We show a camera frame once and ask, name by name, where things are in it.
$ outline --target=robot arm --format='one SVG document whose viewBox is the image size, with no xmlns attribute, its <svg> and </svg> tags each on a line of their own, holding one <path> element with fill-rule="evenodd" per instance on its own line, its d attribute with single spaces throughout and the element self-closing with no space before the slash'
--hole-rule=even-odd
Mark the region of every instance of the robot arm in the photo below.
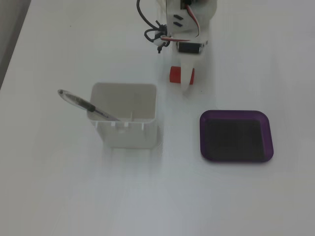
<svg viewBox="0 0 315 236">
<path fill-rule="evenodd" d="M 142 14 L 140 0 L 137 9 L 142 19 L 151 27 L 145 31 L 145 37 L 158 46 L 160 53 L 163 47 L 175 43 L 175 53 L 181 61 L 181 84 L 183 91 L 190 84 L 191 73 L 195 63 L 203 57 L 203 48 L 209 38 L 209 23 L 217 9 L 217 0 L 166 0 L 167 24 L 151 24 Z M 155 37 L 147 33 L 155 31 Z"/>
</svg>

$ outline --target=pen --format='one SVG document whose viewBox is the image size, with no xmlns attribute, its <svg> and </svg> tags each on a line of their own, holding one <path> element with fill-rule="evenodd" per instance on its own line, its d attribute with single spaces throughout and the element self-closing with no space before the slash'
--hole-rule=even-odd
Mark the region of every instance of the pen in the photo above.
<svg viewBox="0 0 315 236">
<path fill-rule="evenodd" d="M 116 117 L 108 114 L 107 112 L 102 111 L 101 109 L 97 108 L 96 106 L 94 106 L 90 102 L 72 94 L 69 91 L 60 89 L 60 90 L 58 90 L 58 94 L 60 95 L 60 97 L 63 100 L 67 101 L 68 103 L 72 104 L 73 106 L 76 106 L 76 107 L 81 108 L 83 110 L 87 110 L 91 113 L 95 113 L 96 115 L 101 116 L 105 120 L 120 121 Z"/>
</svg>

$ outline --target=wire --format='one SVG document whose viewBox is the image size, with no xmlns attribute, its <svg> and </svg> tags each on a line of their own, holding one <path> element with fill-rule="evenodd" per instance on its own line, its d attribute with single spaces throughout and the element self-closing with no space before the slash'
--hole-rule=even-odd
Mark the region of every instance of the wire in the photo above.
<svg viewBox="0 0 315 236">
<path fill-rule="evenodd" d="M 144 36 L 146 37 L 147 40 L 149 40 L 151 43 L 154 42 L 154 39 L 151 39 L 149 36 L 148 36 L 148 32 L 151 32 L 151 31 L 156 31 L 155 29 L 147 29 L 145 32 L 144 32 Z"/>
<path fill-rule="evenodd" d="M 195 37 L 199 37 L 200 35 L 200 24 L 196 18 L 196 16 L 194 15 L 193 11 L 191 10 L 189 5 L 186 5 L 186 9 L 187 12 L 189 14 L 189 16 L 193 19 L 193 21 L 195 21 L 197 27 L 198 27 L 198 35 Z M 162 40 L 164 41 L 173 41 L 173 42 L 187 42 L 187 41 L 191 41 L 191 39 L 175 39 L 175 38 L 171 38 L 171 37 L 161 37 Z"/>
<path fill-rule="evenodd" d="M 140 0 L 137 0 L 137 10 L 139 12 L 139 15 L 141 18 L 153 29 L 155 30 L 160 30 L 158 27 L 154 26 L 153 24 L 150 23 L 150 21 L 147 20 L 147 18 L 142 14 L 141 9 L 140 9 Z"/>
</svg>

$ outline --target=white container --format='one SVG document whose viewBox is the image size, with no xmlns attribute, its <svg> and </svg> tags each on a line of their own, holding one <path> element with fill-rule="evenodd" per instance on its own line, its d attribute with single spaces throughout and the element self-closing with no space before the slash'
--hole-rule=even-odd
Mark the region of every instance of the white container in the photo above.
<svg viewBox="0 0 315 236">
<path fill-rule="evenodd" d="M 91 103 L 121 121 L 88 112 L 100 137 L 112 148 L 153 148 L 157 143 L 157 87 L 151 84 L 97 83 Z"/>
</svg>

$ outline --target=white table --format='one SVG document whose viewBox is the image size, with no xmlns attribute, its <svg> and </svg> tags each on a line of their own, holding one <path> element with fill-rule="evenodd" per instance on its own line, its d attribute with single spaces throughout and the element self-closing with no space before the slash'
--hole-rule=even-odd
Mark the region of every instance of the white table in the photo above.
<svg viewBox="0 0 315 236">
<path fill-rule="evenodd" d="M 32 0 L 0 91 L 0 235 L 312 235 L 315 2 L 219 0 L 210 72 L 187 96 L 136 1 L 121 2 Z M 154 0 L 141 5 L 163 19 Z M 99 81 L 158 85 L 159 148 L 108 150 L 57 95 L 89 98 Z M 199 117 L 216 107 L 264 112 L 272 161 L 204 161 Z"/>
</svg>

